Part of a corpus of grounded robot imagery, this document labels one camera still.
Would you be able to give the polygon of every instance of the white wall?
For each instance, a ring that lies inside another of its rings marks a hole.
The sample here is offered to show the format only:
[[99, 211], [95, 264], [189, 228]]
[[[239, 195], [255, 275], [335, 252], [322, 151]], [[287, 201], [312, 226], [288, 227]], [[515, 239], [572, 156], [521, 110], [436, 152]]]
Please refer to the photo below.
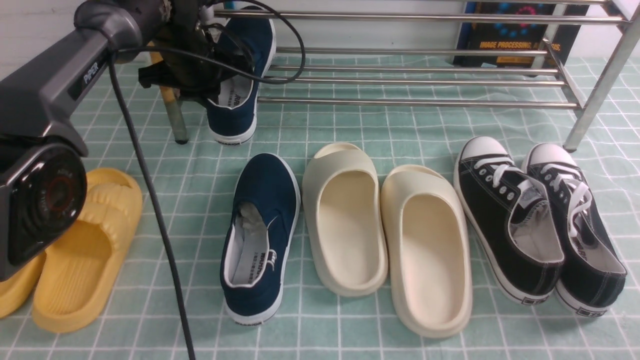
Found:
[[[463, 3], [425, 0], [266, 0], [277, 10], [400, 13], [459, 13]], [[637, 0], [621, 0], [630, 10]], [[72, 31], [73, 12], [82, 0], [0, 0], [0, 78]], [[592, 7], [590, 15], [603, 15]], [[320, 22], [297, 21], [309, 47], [447, 48], [456, 42], [458, 25], [446, 22]], [[608, 26], [585, 26], [572, 56], [607, 56], [618, 38]], [[280, 45], [296, 46], [291, 32], [277, 26]]]

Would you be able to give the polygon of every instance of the shoe tongue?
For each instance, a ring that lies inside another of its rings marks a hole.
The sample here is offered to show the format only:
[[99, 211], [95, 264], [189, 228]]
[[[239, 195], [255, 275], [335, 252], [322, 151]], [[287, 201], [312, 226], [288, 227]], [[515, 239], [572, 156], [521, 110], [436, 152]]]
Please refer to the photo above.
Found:
[[513, 208], [511, 225], [523, 227], [532, 220], [538, 219], [537, 213], [548, 211], [549, 202], [529, 180], [522, 181], [518, 187], [520, 189], [520, 198], [518, 198], [518, 202]]

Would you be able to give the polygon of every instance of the book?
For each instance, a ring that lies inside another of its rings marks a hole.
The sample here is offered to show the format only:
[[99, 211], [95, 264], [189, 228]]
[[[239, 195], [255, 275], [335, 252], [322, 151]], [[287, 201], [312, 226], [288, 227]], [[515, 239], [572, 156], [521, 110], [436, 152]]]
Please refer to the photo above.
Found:
[[[554, 4], [536, 3], [467, 3], [466, 13], [506, 14], [506, 15], [552, 15]], [[569, 5], [565, 15], [585, 15], [588, 5]], [[458, 37], [458, 49], [469, 50], [535, 50], [547, 29], [540, 24], [462, 24]], [[560, 25], [556, 31], [552, 47], [558, 52], [564, 63], [569, 56], [578, 32], [579, 25]], [[531, 67], [530, 56], [456, 56], [453, 64], [463, 67]], [[553, 67], [553, 61], [547, 59], [543, 67]]]

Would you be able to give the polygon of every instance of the sneaker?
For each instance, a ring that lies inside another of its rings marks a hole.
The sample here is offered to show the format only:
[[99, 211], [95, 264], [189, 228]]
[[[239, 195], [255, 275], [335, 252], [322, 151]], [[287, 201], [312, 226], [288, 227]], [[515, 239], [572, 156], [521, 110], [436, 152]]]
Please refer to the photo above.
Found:
[[507, 297], [525, 305], [547, 300], [564, 255], [544, 186], [516, 168], [498, 141], [479, 136], [458, 156], [454, 187]]
[[[260, 10], [248, 6], [245, 10]], [[229, 32], [249, 48], [255, 61], [253, 75], [264, 77], [276, 52], [276, 36], [270, 19], [233, 18], [226, 25]], [[234, 41], [222, 34], [218, 47], [228, 53], [240, 50]], [[220, 93], [208, 97], [207, 108], [209, 127], [214, 139], [223, 145], [240, 145], [247, 142], [255, 132], [255, 112], [259, 83], [235, 75], [220, 84]]]
[[556, 286], [578, 315], [602, 316], [625, 285], [618, 259], [584, 174], [560, 146], [543, 143], [527, 155], [522, 170], [547, 188], [556, 232], [566, 260]]
[[299, 210], [300, 189], [285, 161], [253, 157], [236, 185], [220, 264], [225, 309], [236, 323], [260, 325], [280, 307]]

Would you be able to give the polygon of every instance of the metal rack bar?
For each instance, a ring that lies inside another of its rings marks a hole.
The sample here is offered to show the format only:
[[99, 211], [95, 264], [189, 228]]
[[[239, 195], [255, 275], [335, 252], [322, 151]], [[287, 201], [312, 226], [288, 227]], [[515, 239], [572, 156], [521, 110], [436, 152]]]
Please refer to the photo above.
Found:
[[[272, 65], [269, 71], [298, 71], [298, 65]], [[381, 65], [305, 65], [305, 72], [393, 72], [418, 74], [474, 74], [555, 76], [557, 69], [512, 69], [489, 67], [402, 67]]]
[[[565, 4], [556, 5], [556, 7], [554, 8], [553, 15], [558, 15], [558, 16], [564, 15], [565, 10], [566, 10]], [[551, 43], [553, 43], [556, 37], [556, 31], [558, 30], [558, 26], [559, 26], [558, 24], [547, 25], [544, 38], [549, 39]], [[545, 48], [545, 44], [541, 41], [540, 44], [538, 44], [538, 50], [544, 50], [544, 48]], [[536, 56], [536, 58], [533, 59], [533, 62], [531, 63], [531, 67], [533, 69], [540, 69], [542, 68], [542, 65], [544, 64], [544, 62], [545, 62], [544, 57]]]
[[575, 151], [577, 149], [593, 119], [598, 115], [600, 107], [609, 95], [609, 91], [611, 91], [613, 84], [618, 79], [622, 68], [627, 63], [629, 56], [631, 56], [631, 52], [636, 47], [638, 40], [640, 40], [640, 20], [638, 20], [638, 17], [640, 17], [640, 5], [636, 8], [631, 22], [624, 29], [622, 37], [611, 54], [596, 85], [593, 87], [582, 113], [578, 116], [578, 120], [569, 132], [569, 137], [564, 142], [564, 148], [567, 151]]
[[[566, 25], [622, 25], [627, 21], [620, 16], [555, 16], [555, 15], [494, 15], [494, 14], [435, 14], [410, 13], [339, 13], [339, 12], [281, 12], [289, 20], [401, 20], [401, 21], [458, 21], [500, 22], [503, 24], [566, 24]], [[217, 17], [248, 17], [275, 19], [275, 15], [262, 10], [218, 10]]]
[[[370, 85], [481, 85], [481, 86], [560, 86], [568, 102], [540, 102], [540, 101], [475, 101], [464, 99], [331, 99], [331, 98], [299, 98], [299, 97], [259, 97], [261, 103], [275, 104], [322, 104], [322, 105], [350, 105], [350, 106], [446, 106], [446, 107], [481, 107], [481, 108], [528, 108], [528, 109], [557, 109], [572, 110], [577, 121], [564, 143], [564, 148], [574, 151], [585, 135], [588, 127], [604, 103], [620, 71], [628, 60], [634, 47], [640, 40], [640, 6], [630, 15], [621, 0], [538, 0], [543, 4], [560, 4], [553, 15], [416, 15], [412, 13], [340, 13], [340, 12], [281, 12], [284, 17], [292, 20], [375, 20], [375, 21], [454, 21], [454, 22], [501, 22], [505, 24], [547, 24], [545, 38], [537, 50], [452, 50], [452, 49], [344, 49], [344, 48], [307, 48], [307, 54], [328, 55], [417, 55], [417, 56], [518, 56], [533, 57], [532, 69], [504, 69], [504, 68], [443, 68], [443, 67], [398, 67], [391, 65], [309, 65], [307, 72], [391, 72], [417, 74], [493, 74], [493, 75], [525, 75], [554, 76], [555, 81], [542, 80], [494, 80], [494, 79], [376, 79], [376, 78], [317, 78], [305, 77], [301, 83], [330, 83], [330, 84], [370, 84]], [[566, 5], [588, 4], [599, 5], [607, 13], [607, 17], [564, 16]], [[253, 17], [273, 18], [270, 13], [263, 11], [220, 10], [217, 17]], [[612, 25], [622, 33], [614, 52], [598, 78], [589, 98], [584, 101], [577, 86], [559, 60], [558, 54], [552, 48], [553, 38], [558, 25]], [[300, 53], [297, 47], [279, 47], [280, 54]], [[552, 60], [554, 69], [541, 69], [546, 59]], [[273, 72], [295, 71], [294, 65], [274, 65]]]
[[304, 104], [304, 105], [352, 105], [352, 106], [443, 106], [468, 108], [516, 108], [516, 109], [557, 109], [574, 110], [578, 104], [570, 102], [539, 101], [470, 101], [437, 99], [332, 99], [313, 97], [265, 97], [259, 96], [262, 104]]
[[556, 63], [556, 67], [559, 71], [558, 75], [556, 75], [556, 79], [564, 81], [566, 83], [566, 86], [562, 87], [564, 96], [567, 98], [567, 100], [569, 100], [569, 102], [574, 102], [579, 105], [578, 109], [574, 109], [575, 116], [579, 118], [582, 115], [584, 99], [578, 91], [578, 86], [573, 82], [573, 79], [571, 78], [571, 76], [569, 76], [569, 73], [567, 73], [564, 65], [562, 65], [560, 56], [558, 56], [558, 53], [552, 48], [551, 41], [549, 41], [549, 39], [547, 38], [543, 38], [541, 43], [548, 49], [549, 56], [551, 56], [553, 61]]
[[[268, 76], [273, 80], [284, 80]], [[452, 79], [452, 80], [410, 80], [410, 79], [362, 79], [362, 78], [312, 78], [301, 76], [294, 81], [302, 84], [336, 84], [336, 85], [400, 85], [400, 86], [506, 86], [506, 87], [546, 87], [564, 86], [558, 80], [485, 80], [485, 79]]]
[[[448, 0], [448, 1], [466, 1], [466, 0]], [[536, 4], [568, 4], [568, 5], [602, 5], [609, 0], [536, 0]], [[487, 3], [503, 3], [504, 0], [486, 0]]]
[[[340, 49], [308, 47], [307, 54], [322, 55], [420, 55], [420, 56], [545, 56], [544, 50], [454, 50], [454, 49]], [[278, 54], [300, 54], [299, 47], [278, 47]]]

